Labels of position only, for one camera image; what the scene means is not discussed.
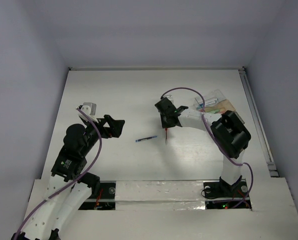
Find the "red gel pen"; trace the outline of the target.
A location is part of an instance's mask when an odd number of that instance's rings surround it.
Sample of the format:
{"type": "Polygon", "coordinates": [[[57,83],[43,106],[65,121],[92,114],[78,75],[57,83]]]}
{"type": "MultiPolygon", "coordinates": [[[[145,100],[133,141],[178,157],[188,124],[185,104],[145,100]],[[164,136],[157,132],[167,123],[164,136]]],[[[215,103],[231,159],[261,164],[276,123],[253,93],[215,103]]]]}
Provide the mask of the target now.
{"type": "Polygon", "coordinates": [[[168,128],[164,128],[164,141],[168,144],[168,128]]]}

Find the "blue ink refill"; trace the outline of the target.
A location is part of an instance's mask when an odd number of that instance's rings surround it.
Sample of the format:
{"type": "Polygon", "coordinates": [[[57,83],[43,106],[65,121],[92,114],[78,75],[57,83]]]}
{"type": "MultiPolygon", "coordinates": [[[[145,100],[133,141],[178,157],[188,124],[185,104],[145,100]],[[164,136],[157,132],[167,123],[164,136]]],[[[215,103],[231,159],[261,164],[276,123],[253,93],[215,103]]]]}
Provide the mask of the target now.
{"type": "Polygon", "coordinates": [[[158,137],[157,135],[153,135],[153,136],[149,136],[149,137],[144,137],[144,138],[136,139],[135,142],[138,143],[138,142],[142,142],[142,141],[147,141],[147,140],[155,139],[157,137],[158,137]]]}

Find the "white marker blue cap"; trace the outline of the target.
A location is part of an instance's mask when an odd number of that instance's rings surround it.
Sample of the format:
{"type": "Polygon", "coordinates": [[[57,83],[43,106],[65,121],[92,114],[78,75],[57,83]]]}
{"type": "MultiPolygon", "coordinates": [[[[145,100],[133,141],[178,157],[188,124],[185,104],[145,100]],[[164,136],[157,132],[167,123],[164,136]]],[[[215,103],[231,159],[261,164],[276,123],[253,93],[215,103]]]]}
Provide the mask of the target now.
{"type": "Polygon", "coordinates": [[[210,99],[207,99],[205,101],[205,106],[213,106],[213,105],[216,105],[217,103],[219,102],[218,98],[216,97],[213,97],[213,98],[210,98],[210,99]]]}

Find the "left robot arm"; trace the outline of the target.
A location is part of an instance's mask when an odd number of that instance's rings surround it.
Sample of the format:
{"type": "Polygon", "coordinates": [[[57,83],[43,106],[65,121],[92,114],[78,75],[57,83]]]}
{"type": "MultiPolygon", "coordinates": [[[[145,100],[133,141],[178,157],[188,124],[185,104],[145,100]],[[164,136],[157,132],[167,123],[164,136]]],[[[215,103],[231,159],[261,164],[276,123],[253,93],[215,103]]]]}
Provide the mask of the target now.
{"type": "Polygon", "coordinates": [[[119,138],[125,121],[107,114],[93,119],[81,112],[79,117],[84,124],[67,128],[43,200],[27,215],[13,240],[59,240],[83,202],[99,194],[100,178],[89,172],[86,156],[103,139],[119,138]]]}

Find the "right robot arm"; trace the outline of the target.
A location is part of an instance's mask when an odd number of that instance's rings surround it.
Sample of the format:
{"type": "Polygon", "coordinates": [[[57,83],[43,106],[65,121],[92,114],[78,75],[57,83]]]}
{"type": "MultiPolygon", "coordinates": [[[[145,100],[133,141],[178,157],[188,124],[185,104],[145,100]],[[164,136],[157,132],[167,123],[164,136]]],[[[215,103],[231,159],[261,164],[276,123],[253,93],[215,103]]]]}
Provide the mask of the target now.
{"type": "Polygon", "coordinates": [[[187,106],[175,107],[168,98],[155,104],[163,128],[193,128],[206,131],[223,154],[219,190],[224,196],[231,196],[242,180],[243,155],[251,140],[251,134],[236,112],[228,110],[223,114],[193,110],[187,106]]]}

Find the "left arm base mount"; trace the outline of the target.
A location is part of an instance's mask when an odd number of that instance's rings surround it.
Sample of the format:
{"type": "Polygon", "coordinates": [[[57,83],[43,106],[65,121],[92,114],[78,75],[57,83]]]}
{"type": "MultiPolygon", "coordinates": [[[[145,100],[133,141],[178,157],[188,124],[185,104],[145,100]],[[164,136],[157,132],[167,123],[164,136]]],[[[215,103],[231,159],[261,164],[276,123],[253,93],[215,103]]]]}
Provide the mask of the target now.
{"type": "Polygon", "coordinates": [[[114,200],[116,194],[115,181],[102,181],[100,177],[87,172],[81,179],[81,183],[91,187],[91,195],[89,199],[114,200]]]}

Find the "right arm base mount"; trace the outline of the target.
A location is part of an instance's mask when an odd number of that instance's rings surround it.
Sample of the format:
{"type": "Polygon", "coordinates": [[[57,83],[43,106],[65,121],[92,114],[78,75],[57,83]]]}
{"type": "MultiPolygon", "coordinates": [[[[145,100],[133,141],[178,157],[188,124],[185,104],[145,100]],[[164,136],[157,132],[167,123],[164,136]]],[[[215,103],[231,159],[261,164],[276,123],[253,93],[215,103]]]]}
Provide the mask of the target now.
{"type": "Polygon", "coordinates": [[[207,200],[215,200],[220,198],[235,198],[239,196],[239,191],[242,189],[248,191],[247,183],[240,176],[239,179],[230,185],[221,178],[219,180],[205,181],[203,183],[203,189],[201,190],[201,195],[207,200]]]}

